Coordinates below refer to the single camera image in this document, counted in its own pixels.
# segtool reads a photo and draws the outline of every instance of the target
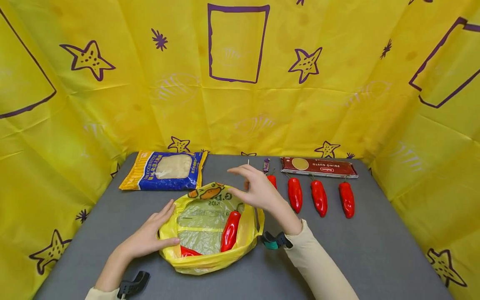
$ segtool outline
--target gray table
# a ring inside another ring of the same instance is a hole
[[[130,155],[76,234],[35,299],[84,299],[109,254],[169,199],[186,192],[122,192],[118,186],[128,174],[136,154]],[[261,168],[264,157],[248,157]],[[443,300],[448,290],[440,281],[400,217],[367,168],[351,160],[360,177],[351,180],[356,213],[347,220],[338,197],[340,179],[324,178],[328,213],[320,218],[311,201],[310,182],[299,176],[303,208],[313,234],[342,270],[361,300]],[[204,183],[219,181],[242,187],[243,179],[226,169],[247,162],[245,156],[210,155]],[[273,158],[271,167],[280,170]],[[287,178],[277,174],[279,192],[287,197]],[[281,231],[265,216],[265,230]],[[230,267],[203,276],[176,273],[158,253],[134,261],[125,277],[133,280],[139,270],[150,273],[145,290],[131,299],[313,299],[300,273],[283,250],[267,250],[261,243]]]

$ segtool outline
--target purple rectangle outline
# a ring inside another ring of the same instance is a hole
[[[3,11],[1,10],[0,8],[0,14],[2,15],[2,17],[5,19],[5,21],[7,22],[8,26],[10,27],[10,29],[13,31],[13,33],[17,36],[17,39],[20,41],[20,43],[22,43],[23,47],[25,48],[25,50],[27,50],[28,54],[30,55],[30,57],[33,59],[33,61],[35,62],[35,64],[37,65],[37,67],[40,69],[40,71],[42,72],[43,76],[45,77],[45,79],[48,81],[48,83],[50,84],[50,86],[53,88],[53,93],[49,96],[47,96],[46,98],[44,98],[43,100],[41,101],[38,101],[34,104],[31,104],[29,106],[26,106],[24,108],[21,108],[21,109],[18,109],[18,110],[14,110],[14,111],[11,111],[11,112],[7,112],[7,113],[4,113],[4,114],[0,114],[0,119],[3,119],[3,118],[8,118],[8,117],[13,117],[13,116],[16,116],[16,115],[19,115],[23,112],[26,112],[26,111],[29,111],[29,110],[32,110],[34,109],[35,107],[39,106],[40,104],[42,103],[45,103],[47,101],[49,101],[53,96],[55,96],[55,94],[57,93],[57,89],[53,86],[52,82],[50,81],[50,79],[48,78],[48,76],[45,74],[45,72],[43,71],[42,67],[40,66],[40,64],[38,63],[38,61],[36,60],[36,58],[33,56],[33,54],[30,52],[30,50],[28,50],[27,46],[25,45],[25,43],[22,41],[22,39],[20,38],[20,36],[17,34],[17,32],[15,31],[15,29],[13,28],[12,24],[10,23],[10,21],[8,21],[7,19],[7,16],[3,13]]]
[[[258,68],[257,68],[257,77],[255,81],[250,81],[250,80],[242,80],[242,79],[231,79],[231,78],[222,78],[222,77],[217,77],[213,76],[212,74],[212,63],[213,63],[213,58],[212,58],[212,22],[211,22],[211,17],[212,17],[212,11],[218,11],[218,12],[265,12],[265,23],[264,23],[264,32],[262,34],[262,44],[260,45],[260,56],[258,58]],[[262,51],[264,49],[264,40],[265,40],[265,31],[267,28],[267,20],[268,20],[268,14],[270,12],[270,5],[264,5],[264,6],[220,6],[220,5],[215,5],[215,4],[210,4],[208,3],[208,67],[210,70],[210,77],[221,80],[221,81],[229,81],[229,82],[245,82],[249,84],[255,84],[258,82],[258,76],[260,74],[260,65],[262,63]]]
[[[447,41],[448,39],[448,36],[452,33],[452,31],[455,29],[455,27],[457,27],[458,25],[463,25],[463,28],[464,30],[468,30],[468,31],[474,31],[474,32],[480,32],[480,25],[475,25],[475,24],[468,24],[467,23],[468,21],[462,17],[459,17],[452,25],[452,27],[450,27],[450,29],[447,31],[447,33],[444,35],[444,37],[440,40],[440,42],[437,44],[437,46],[433,49],[433,51],[430,53],[430,55],[427,57],[427,59],[423,62],[423,64],[420,66],[420,68],[417,70],[417,72],[413,75],[412,79],[410,79],[410,81],[408,82],[409,85],[413,86],[416,90],[418,91],[422,91],[422,88],[419,87],[418,85],[414,84],[413,82],[415,81],[415,79],[417,79],[417,76],[423,72],[423,70],[425,69],[425,67],[427,66],[427,63],[429,60],[431,60],[434,55],[438,52],[438,50],[440,49],[441,46],[443,46],[445,44],[445,42]],[[480,69],[478,71],[476,71],[475,73],[473,73],[472,76],[470,76],[464,83],[462,83],[455,91],[453,91],[450,95],[448,95],[447,98],[445,98],[442,102],[440,102],[439,104],[437,105],[433,105],[431,103],[428,103],[428,102],[425,102],[423,100],[423,98],[421,97],[421,95],[419,95],[419,99],[420,99],[420,102],[427,105],[427,106],[430,106],[430,107],[433,107],[433,108],[440,108],[443,104],[445,104],[448,100],[450,100],[453,96],[455,96],[456,94],[458,94],[464,87],[466,87],[478,74],[480,74]]]

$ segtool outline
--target red pepper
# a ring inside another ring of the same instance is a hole
[[[274,175],[268,175],[267,178],[273,184],[273,186],[276,188],[276,177]]]
[[[180,245],[180,252],[181,252],[182,257],[201,255],[197,251],[192,250],[192,249],[187,248],[187,247],[183,247],[182,245]]]
[[[339,186],[340,198],[342,199],[343,211],[347,219],[355,214],[355,198],[353,197],[352,187],[350,183],[344,181]]]
[[[295,177],[288,180],[288,198],[293,210],[298,214],[303,204],[303,196],[300,181]]]
[[[320,180],[314,180],[310,184],[312,187],[312,198],[315,208],[321,217],[327,214],[327,194],[325,193],[324,185]]]
[[[230,213],[223,229],[222,244],[220,245],[220,252],[225,252],[233,248],[237,241],[237,231],[239,229],[241,214],[234,210]]]

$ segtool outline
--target sleeve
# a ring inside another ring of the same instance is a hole
[[[317,300],[358,300],[357,294],[332,258],[302,220],[299,235],[286,235],[293,247],[285,248]]]
[[[88,294],[85,300],[118,300],[117,294],[119,291],[120,291],[120,288],[111,292],[103,292],[101,290],[91,288],[88,291]]]

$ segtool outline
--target blue package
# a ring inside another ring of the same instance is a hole
[[[121,190],[182,191],[202,186],[207,152],[140,151]]]

